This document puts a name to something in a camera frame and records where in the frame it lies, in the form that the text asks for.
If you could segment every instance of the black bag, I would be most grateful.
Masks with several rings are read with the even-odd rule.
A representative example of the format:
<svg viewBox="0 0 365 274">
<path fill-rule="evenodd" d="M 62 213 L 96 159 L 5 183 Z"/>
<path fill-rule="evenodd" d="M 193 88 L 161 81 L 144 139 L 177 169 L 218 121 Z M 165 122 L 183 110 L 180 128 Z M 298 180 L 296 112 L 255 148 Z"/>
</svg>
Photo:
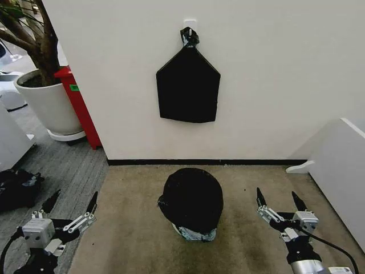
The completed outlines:
<svg viewBox="0 0 365 274">
<path fill-rule="evenodd" d="M 160 116 L 192 123 L 216 120 L 221 75 L 196 49 L 198 35 L 180 31 L 184 47 L 156 74 Z"/>
<path fill-rule="evenodd" d="M 43 181 L 40 173 L 32 174 L 25 170 L 0 172 L 0 211 L 33 207 Z"/>
<path fill-rule="evenodd" d="M 175 226 L 206 234 L 218 226 L 223 210 L 222 188 L 210 173 L 182 168 L 167 179 L 158 205 Z"/>
</svg>

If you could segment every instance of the black cable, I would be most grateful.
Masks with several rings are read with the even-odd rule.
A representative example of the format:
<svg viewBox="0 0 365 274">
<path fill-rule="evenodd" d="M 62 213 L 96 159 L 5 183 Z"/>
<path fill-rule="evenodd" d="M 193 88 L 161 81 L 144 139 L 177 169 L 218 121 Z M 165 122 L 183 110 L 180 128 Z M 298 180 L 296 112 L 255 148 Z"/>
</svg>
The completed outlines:
<svg viewBox="0 0 365 274">
<path fill-rule="evenodd" d="M 337 250 L 339 250 L 339 251 L 341 251 L 342 253 L 344 253 L 350 260 L 351 260 L 351 262 L 352 262 L 352 266 L 354 267 L 354 270 L 355 270 L 355 274 L 359 274 L 359 268 L 358 268 L 358 265 L 356 264 L 356 262 L 355 262 L 355 260 L 354 260 L 354 258 L 346 251 L 346 250 L 344 250 L 344 249 L 342 249 L 341 247 L 338 247 L 337 245 L 335 245 L 335 244 L 333 244 L 333 243 L 330 243 L 329 241 L 326 241 L 326 240 L 323 240 L 323 239 L 321 239 L 320 237 L 317 237 L 317 236 L 315 236 L 315 235 L 313 235 L 312 233 L 309 233 L 309 232 L 307 232 L 307 231 L 305 231 L 303 228 L 301 228 L 301 227 L 296 227 L 296 229 L 297 230 L 300 230 L 300 231 L 302 231 L 304 234 L 306 234 L 306 235 L 308 235 L 308 236 L 310 236 L 310 237 L 312 237 L 313 239 L 315 239 L 315 240 L 317 240 L 317 241 L 321 241 L 322 243 L 324 243 L 324 244 L 327 244 L 327 245 L 329 245 L 330 247 L 333 247 L 333 248 L 335 248 L 335 249 L 337 249 Z"/>
<path fill-rule="evenodd" d="M 5 256 L 6 252 L 11 246 L 12 242 L 15 241 L 17 238 L 23 236 L 22 228 L 18 227 L 17 231 L 10 237 L 10 240 L 5 245 L 3 251 L 1 252 L 0 256 L 0 274 L 5 274 Z"/>
</svg>

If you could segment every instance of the floor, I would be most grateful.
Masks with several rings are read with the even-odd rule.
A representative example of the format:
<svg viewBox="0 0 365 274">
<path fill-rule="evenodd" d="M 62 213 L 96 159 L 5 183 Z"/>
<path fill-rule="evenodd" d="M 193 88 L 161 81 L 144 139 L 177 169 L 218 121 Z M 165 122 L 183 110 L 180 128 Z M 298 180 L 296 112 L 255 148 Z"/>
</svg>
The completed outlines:
<svg viewBox="0 0 365 274">
<path fill-rule="evenodd" d="M 0 213 L 0 250 L 16 227 L 25 224 L 31 218 L 31 212 L 39 209 L 40 205 L 58 189 L 61 193 L 51 217 L 74 219 L 84 213 L 92 194 L 100 189 L 108 170 L 102 148 L 94 151 L 86 140 L 73 146 L 52 140 L 30 107 L 24 107 L 10 114 L 26 133 L 35 134 L 37 139 L 36 147 L 22 158 L 18 166 L 32 173 L 40 172 L 46 180 L 43 182 L 34 208 L 20 208 Z M 68 245 L 58 261 L 59 267 L 55 273 L 67 273 L 78 242 L 75 240 Z M 25 263 L 26 259 L 24 240 L 19 239 L 8 251 L 6 273 L 13 273 Z"/>
<path fill-rule="evenodd" d="M 182 167 L 110 167 L 97 221 L 84 234 L 69 273 L 292 273 L 278 232 L 256 214 L 256 187 L 278 212 L 295 211 L 295 191 L 320 219 L 315 234 L 349 251 L 365 273 L 364 253 L 311 177 L 287 174 L 285 167 L 200 166 L 220 182 L 224 209 L 213 242 L 185 241 L 157 207 L 167 177 Z M 317 241 L 313 246 L 324 265 L 351 266 L 342 253 Z"/>
</svg>

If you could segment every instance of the plant pot base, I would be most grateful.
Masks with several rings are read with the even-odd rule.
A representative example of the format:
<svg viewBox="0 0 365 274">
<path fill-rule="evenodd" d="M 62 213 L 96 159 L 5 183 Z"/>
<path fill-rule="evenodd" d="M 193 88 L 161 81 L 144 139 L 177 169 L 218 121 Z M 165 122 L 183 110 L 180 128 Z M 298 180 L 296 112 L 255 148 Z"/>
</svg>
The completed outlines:
<svg viewBox="0 0 365 274">
<path fill-rule="evenodd" d="M 52 139 L 54 139 L 56 141 L 61 141 L 61 142 L 74 141 L 74 140 L 78 140 L 78 139 L 81 139 L 82 137 L 86 136 L 85 131 L 80 131 L 78 133 L 70 134 L 70 135 L 55 134 L 50 130 L 47 130 L 47 132 L 51 136 Z"/>
</svg>

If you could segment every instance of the black baseboard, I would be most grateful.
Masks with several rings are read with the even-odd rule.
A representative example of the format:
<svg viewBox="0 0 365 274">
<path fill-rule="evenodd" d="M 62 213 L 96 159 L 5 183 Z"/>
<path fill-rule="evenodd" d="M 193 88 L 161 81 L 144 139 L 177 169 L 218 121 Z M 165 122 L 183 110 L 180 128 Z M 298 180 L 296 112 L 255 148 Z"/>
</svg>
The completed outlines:
<svg viewBox="0 0 365 274">
<path fill-rule="evenodd" d="M 148 160 L 109 160 L 109 166 L 133 166 L 145 164 L 175 164 L 175 165 L 204 165 L 204 166 L 221 166 L 229 165 L 263 165 L 263 166 L 297 166 L 305 163 L 307 160 L 214 160 L 214 159 L 148 159 Z"/>
</svg>

